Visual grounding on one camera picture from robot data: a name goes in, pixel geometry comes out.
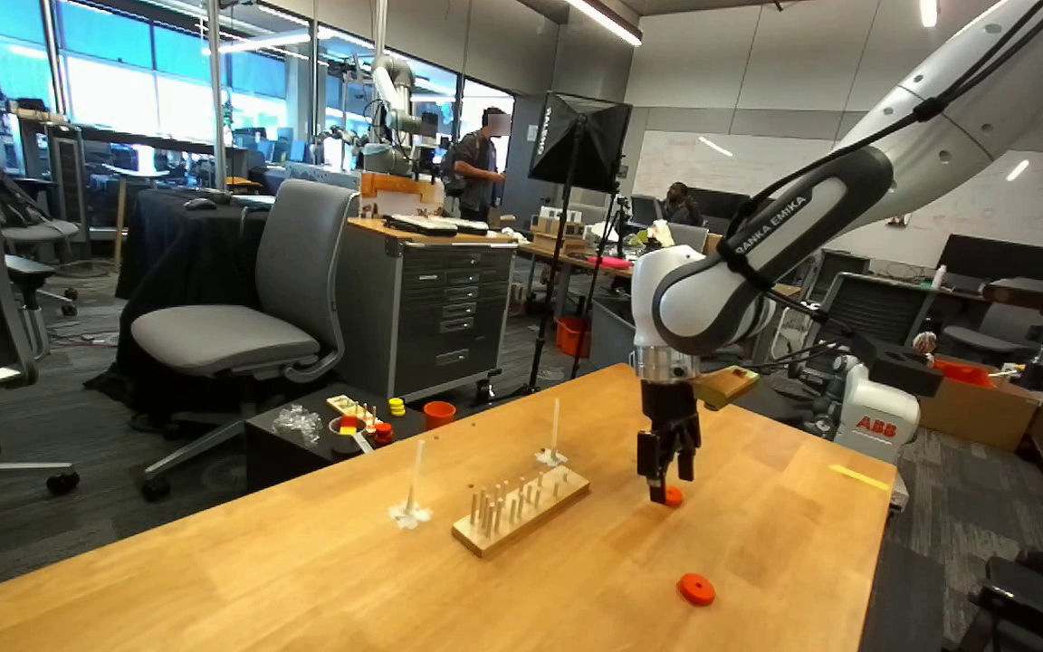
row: floor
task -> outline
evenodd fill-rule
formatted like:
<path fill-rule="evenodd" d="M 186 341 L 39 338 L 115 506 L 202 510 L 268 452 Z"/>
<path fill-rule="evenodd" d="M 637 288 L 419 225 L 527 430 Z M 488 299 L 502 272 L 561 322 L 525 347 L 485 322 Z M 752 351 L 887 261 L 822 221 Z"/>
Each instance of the floor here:
<path fill-rule="evenodd" d="M 109 370 L 115 357 L 119 306 L 104 272 L 63 282 L 80 289 L 82 308 L 76 319 L 54 319 L 39 386 L 0 393 L 0 444 L 2 459 L 76 459 L 82 486 L 71 497 L 46 497 L 39 479 L 0 479 L 0 581 L 186 517 L 244 491 L 244 463 L 229 448 L 181 473 L 165 501 L 141 501 L 131 473 L 174 444 L 139 430 L 109 395 L 82 393 L 82 381 Z M 496 381 L 502 398 L 527 386 L 532 351 L 532 319 L 509 319 Z M 537 381 L 559 386 L 570 370 L 573 364 L 547 345 Z M 781 381 L 757 388 L 747 406 L 785 422 L 792 406 L 775 386 Z M 887 523 L 863 642 L 871 652 L 920 652 L 961 639 L 969 619 L 964 593 L 977 584 L 986 559 L 1043 549 L 1034 463 L 923 430 L 904 448 L 900 476 L 914 505 Z"/>

